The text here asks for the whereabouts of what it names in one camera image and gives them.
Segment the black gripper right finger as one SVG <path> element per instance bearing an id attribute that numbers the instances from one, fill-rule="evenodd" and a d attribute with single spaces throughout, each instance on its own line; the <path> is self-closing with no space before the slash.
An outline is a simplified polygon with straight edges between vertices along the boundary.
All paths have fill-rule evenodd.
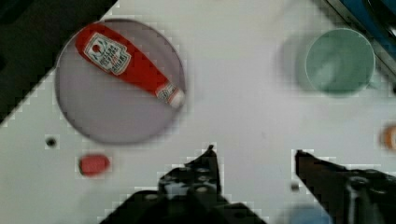
<path id="1" fill-rule="evenodd" d="M 333 224 L 396 224 L 396 181 L 375 169 L 348 169 L 298 150 L 295 173 Z"/>

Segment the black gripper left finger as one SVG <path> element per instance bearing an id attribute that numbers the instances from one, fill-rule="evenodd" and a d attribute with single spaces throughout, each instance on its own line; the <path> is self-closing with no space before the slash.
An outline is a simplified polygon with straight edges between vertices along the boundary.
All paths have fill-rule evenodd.
<path id="1" fill-rule="evenodd" d="M 267 224 L 246 205 L 221 195 L 219 164 L 213 146 L 174 168 L 156 190 L 130 196 L 99 224 Z"/>

